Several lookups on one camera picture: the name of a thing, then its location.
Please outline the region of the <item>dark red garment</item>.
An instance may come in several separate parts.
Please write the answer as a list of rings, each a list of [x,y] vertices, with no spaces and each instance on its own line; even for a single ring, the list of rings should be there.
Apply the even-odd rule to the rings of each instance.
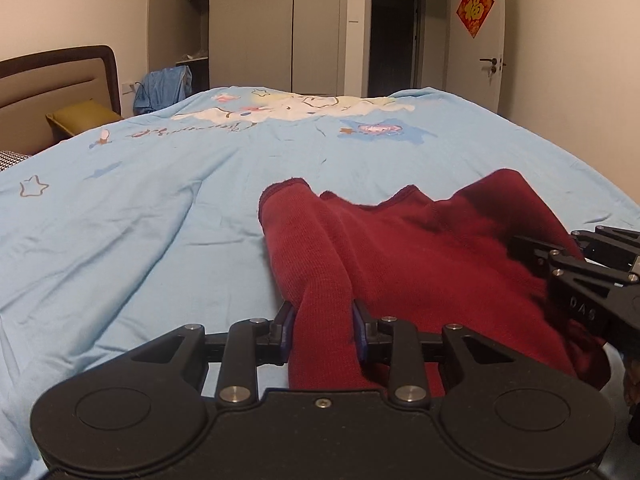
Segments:
[[[295,389],[369,389],[352,304],[437,333],[459,323],[593,387],[611,367],[602,342],[553,307],[547,286],[506,246],[517,235],[578,252],[524,178],[501,169],[432,200],[413,185],[375,206],[270,185],[258,219],[282,297],[295,308],[288,381]]]

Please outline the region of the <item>blue clothes pile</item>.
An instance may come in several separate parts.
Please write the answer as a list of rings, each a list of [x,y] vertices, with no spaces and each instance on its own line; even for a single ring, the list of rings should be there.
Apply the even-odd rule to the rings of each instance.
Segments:
[[[185,65],[153,70],[138,83],[132,111],[136,116],[173,106],[192,94],[192,73]]]

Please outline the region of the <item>light blue bed quilt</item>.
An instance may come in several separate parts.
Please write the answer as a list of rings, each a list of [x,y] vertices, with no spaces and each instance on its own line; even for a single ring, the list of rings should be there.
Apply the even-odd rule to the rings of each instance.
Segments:
[[[218,88],[87,131],[1,175],[1,474],[46,467],[29,414],[47,388],[178,326],[271,316],[257,207],[292,177],[363,205],[441,200],[518,171],[569,230],[637,229],[585,162],[431,88],[387,98]]]

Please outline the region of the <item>white room door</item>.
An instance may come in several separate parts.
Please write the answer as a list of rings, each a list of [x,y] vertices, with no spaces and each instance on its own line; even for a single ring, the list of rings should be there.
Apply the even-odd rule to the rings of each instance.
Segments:
[[[503,58],[506,29],[506,0],[495,0],[475,38],[464,28],[456,10],[460,0],[449,0],[449,37],[445,88],[496,112],[500,100],[502,73],[491,78],[480,70],[480,58]]]

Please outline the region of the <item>red door decoration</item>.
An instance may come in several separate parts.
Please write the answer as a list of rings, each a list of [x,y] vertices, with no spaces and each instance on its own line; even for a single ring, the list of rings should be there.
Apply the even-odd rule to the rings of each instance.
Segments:
[[[472,38],[477,36],[494,4],[495,0],[460,0],[456,14]]]

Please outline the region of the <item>yellow pillow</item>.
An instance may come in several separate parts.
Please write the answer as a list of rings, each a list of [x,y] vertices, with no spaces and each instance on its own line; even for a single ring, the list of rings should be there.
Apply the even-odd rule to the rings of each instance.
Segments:
[[[88,130],[122,120],[122,116],[96,101],[88,100],[72,104],[47,114],[52,130],[71,138]]]

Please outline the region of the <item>grey wardrobe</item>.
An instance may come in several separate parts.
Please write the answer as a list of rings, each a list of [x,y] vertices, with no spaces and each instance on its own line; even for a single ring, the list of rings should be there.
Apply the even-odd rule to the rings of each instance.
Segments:
[[[148,67],[193,63],[201,88],[364,96],[371,0],[148,0]]]

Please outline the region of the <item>brown padded headboard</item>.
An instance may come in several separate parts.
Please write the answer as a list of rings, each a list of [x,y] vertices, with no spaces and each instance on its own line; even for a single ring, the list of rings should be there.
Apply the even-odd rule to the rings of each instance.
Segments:
[[[119,82],[109,46],[44,51],[1,63],[1,148],[35,155],[62,140],[47,116],[93,100],[118,114]]]

